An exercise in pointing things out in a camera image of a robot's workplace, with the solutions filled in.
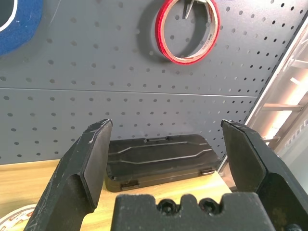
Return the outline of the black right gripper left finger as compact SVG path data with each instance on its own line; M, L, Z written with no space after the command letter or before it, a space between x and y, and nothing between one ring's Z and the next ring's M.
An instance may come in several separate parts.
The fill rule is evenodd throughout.
M98 206L113 123L90 125L60 159L26 231L78 231Z

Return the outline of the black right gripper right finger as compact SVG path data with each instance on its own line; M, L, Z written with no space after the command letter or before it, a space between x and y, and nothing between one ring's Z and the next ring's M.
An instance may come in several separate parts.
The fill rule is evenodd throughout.
M256 193L275 230L308 229L308 195L281 158L253 129L222 120L228 162L237 190Z

